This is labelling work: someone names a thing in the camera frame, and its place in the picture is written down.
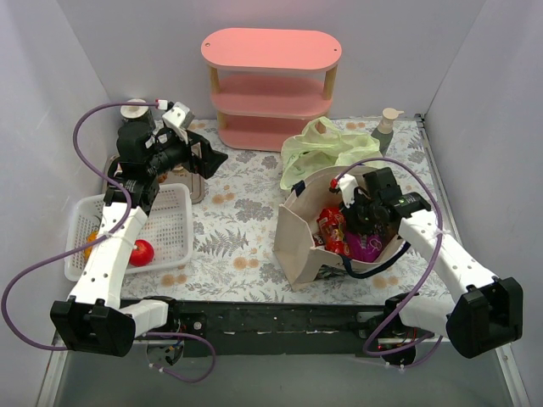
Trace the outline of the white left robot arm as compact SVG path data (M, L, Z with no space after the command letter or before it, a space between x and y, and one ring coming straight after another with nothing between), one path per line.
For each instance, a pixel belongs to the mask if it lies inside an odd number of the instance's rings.
M135 338L153 330L170 339L181 327L169 299L120 305L129 259L159 193L159 176L182 166L209 179L228 156L193 131L163 126L153 132L141 122L124 124L116 147L120 173L105 193L92 252L69 297L53 303L50 317L67 349L124 356Z

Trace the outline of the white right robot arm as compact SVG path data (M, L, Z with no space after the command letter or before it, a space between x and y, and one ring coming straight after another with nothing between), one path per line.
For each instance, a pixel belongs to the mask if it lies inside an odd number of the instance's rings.
M390 298L383 321L370 335L374 340L386 330L403 337L412 328L450 340L467 359L517 341L523 335L523 289L512 277L500 278L481 265L442 227L436 206L419 193L403 193L389 168L363 176L341 174L334 185L342 194L344 208L362 226L391 228L428 262L446 285L452 307L433 304L417 293Z

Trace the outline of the red toy apple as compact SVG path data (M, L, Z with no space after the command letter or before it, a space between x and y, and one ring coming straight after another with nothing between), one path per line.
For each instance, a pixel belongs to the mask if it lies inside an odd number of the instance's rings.
M143 239L137 239L134 242L129 265L133 267L144 267L149 265L154 259L154 248L151 243Z

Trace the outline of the green plastic grocery bag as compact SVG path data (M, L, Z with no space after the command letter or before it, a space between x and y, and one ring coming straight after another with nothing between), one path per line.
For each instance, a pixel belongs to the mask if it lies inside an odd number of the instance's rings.
M342 130L324 116L314 119L299 135L284 141L280 187L288 190L321 169L380 158L379 148L379 140L367 132Z

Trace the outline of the toy pineapple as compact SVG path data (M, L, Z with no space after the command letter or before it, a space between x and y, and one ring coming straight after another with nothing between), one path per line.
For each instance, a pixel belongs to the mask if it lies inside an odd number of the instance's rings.
M97 239L97 236L98 236L98 230L93 230L93 231L87 236L87 243L92 243L92 242L94 242L94 241ZM84 260L85 260L85 261L88 261L90 255L91 255L91 252L92 252L92 246L86 248L86 249L83 251L83 255L84 255Z

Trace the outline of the red snack package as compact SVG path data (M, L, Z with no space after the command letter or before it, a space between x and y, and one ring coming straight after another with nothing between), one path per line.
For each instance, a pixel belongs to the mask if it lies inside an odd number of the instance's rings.
M346 221L338 208L325 208L317 218L317 224L327 251L350 257L346 241Z

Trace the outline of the purple snack package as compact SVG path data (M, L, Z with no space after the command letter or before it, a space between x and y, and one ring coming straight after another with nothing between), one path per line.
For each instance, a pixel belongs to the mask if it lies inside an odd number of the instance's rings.
M345 238L348 247L347 257L360 262L375 262L386 246L385 239L378 234L362 235L347 231Z

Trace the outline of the beige canvas tote bag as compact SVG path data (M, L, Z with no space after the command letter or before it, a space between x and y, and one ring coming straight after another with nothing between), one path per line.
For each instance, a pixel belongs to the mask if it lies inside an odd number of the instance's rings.
M393 235L376 261L344 262L340 255L316 245L319 214L342 203L341 195L330 192L329 187L331 180L344 169L333 166L318 170L296 184L286 202L279 206L273 253L295 291L312 284L324 266L365 279L390 268L408 250L406 242Z

